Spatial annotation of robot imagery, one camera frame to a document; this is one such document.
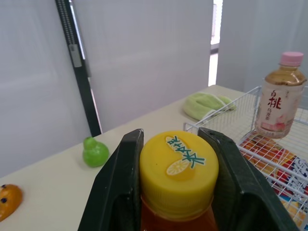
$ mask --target white table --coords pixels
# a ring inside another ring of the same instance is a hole
[[[242,92],[213,85],[204,90],[236,99]],[[144,129],[144,142],[167,130],[182,130],[191,121],[181,110],[184,99],[141,116],[98,137],[110,153],[124,134]],[[3,222],[1,231],[76,231],[98,168],[82,160],[82,144],[41,160],[0,179],[0,185],[16,184],[24,191],[20,207]]]

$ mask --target bottle label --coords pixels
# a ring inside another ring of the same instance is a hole
[[[166,143],[181,158],[167,168],[167,176],[175,180],[188,180],[193,177],[197,165],[206,165],[206,159],[190,149],[178,136],[167,136]]]
[[[304,85],[273,85],[265,82],[259,103],[256,129],[263,135],[282,138],[293,123]]]

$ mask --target white wall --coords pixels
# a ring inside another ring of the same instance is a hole
[[[207,87],[212,0],[74,5],[103,131]]]
[[[55,2],[2,0],[0,25],[2,177],[90,131]]]
[[[278,68],[282,52],[305,49],[294,46],[305,10],[304,0],[224,1],[217,84],[248,91]]]
[[[304,1],[298,15],[298,24],[295,27],[291,49],[305,54],[300,70],[308,77],[308,1]]]

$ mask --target bottle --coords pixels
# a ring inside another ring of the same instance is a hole
[[[266,76],[255,123],[262,136],[280,139],[289,133],[307,80],[297,69],[303,57],[284,52],[280,68]]]
[[[211,209],[218,159],[202,138],[168,131],[140,155],[141,231],[218,231]]]

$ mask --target orange liquid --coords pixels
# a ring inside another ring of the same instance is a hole
[[[218,228],[212,207],[193,220],[174,222],[155,215],[142,203],[141,231],[218,231]]]
[[[265,77],[265,81],[274,85],[299,86],[304,84],[307,79],[297,66],[283,66],[271,72]]]

